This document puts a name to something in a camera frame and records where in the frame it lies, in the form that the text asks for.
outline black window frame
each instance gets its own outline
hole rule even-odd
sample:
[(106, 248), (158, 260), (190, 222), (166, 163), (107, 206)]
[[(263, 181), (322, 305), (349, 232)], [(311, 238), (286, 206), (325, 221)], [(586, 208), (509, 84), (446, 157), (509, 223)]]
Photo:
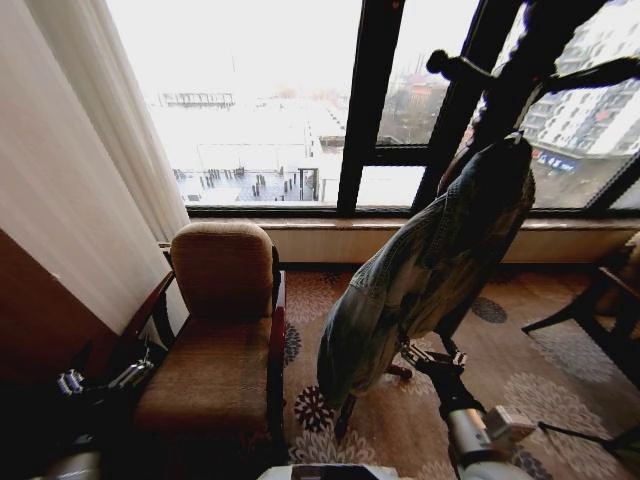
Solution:
[[(479, 86), (451, 82), (426, 144), (380, 145), (378, 129), (402, 22), (405, 0), (363, 0), (354, 59), (351, 98), (336, 207), (188, 205), (192, 218), (362, 218), (410, 217), (433, 198), (441, 175), (453, 159), (481, 98)], [(522, 4), (519, 0), (480, 0), (461, 55), (491, 71)], [(357, 207), (367, 166), (423, 166), (424, 175), (411, 207)], [(640, 152), (631, 157), (584, 208), (533, 209), (530, 217), (640, 218), (640, 209), (611, 205), (640, 178)]]

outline patterned carpet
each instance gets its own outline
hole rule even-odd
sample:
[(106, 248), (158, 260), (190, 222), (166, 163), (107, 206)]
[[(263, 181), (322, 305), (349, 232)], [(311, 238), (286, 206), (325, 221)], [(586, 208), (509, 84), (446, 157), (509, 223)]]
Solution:
[[(326, 314), (351, 273), (289, 272), (285, 436), (292, 463), (369, 463), (403, 477), (455, 479), (447, 431), (431, 382), (385, 375), (357, 402), (347, 435), (333, 437), (333, 415), (315, 378)], [(475, 301), (454, 339), (469, 355), (463, 376), (485, 406), (513, 405), (533, 420), (611, 437), (640, 422), (640, 394), (573, 321), (533, 332), (520, 327), (566, 305), (586, 285), (577, 273), (502, 271)], [(418, 341), (439, 350), (437, 337)], [(634, 478), (598, 445), (536, 431), (513, 463), (535, 479)]]

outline carpet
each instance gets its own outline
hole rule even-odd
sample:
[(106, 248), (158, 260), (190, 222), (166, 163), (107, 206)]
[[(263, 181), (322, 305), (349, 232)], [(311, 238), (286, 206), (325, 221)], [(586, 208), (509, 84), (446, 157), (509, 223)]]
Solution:
[[(427, 377), (384, 375), (356, 403), (338, 445), (335, 412), (316, 381), (316, 354), (331, 305), (350, 272), (288, 272), (285, 438), (292, 463), (368, 463), (419, 480), (455, 479), (447, 429)], [(485, 407), (522, 409), (534, 421), (611, 437), (640, 422), (640, 394), (573, 321), (532, 332), (520, 328), (566, 305), (586, 285), (579, 273), (500, 271), (474, 302), (454, 340), (468, 354), (463, 380)], [(443, 351), (437, 336), (417, 341)], [(396, 363), (408, 366), (401, 359)], [(597, 444), (534, 432), (512, 462), (534, 479), (634, 478)]]

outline white curtain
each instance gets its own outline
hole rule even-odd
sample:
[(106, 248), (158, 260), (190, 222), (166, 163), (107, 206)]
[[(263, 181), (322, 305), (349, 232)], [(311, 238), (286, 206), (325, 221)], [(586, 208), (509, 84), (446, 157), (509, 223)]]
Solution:
[(27, 5), (155, 239), (170, 241), (189, 219), (106, 3)]
[(169, 266), (22, 0), (0, 2), (0, 71), (0, 228), (121, 333)]

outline clothing hanging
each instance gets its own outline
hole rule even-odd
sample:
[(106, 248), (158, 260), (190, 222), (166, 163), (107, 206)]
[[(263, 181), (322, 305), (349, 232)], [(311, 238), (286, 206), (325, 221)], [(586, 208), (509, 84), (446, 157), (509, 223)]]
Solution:
[(330, 407), (366, 392), (401, 339), (464, 316), (533, 205), (530, 161), (519, 133), (480, 151), (354, 274), (329, 312), (318, 352), (318, 383)]

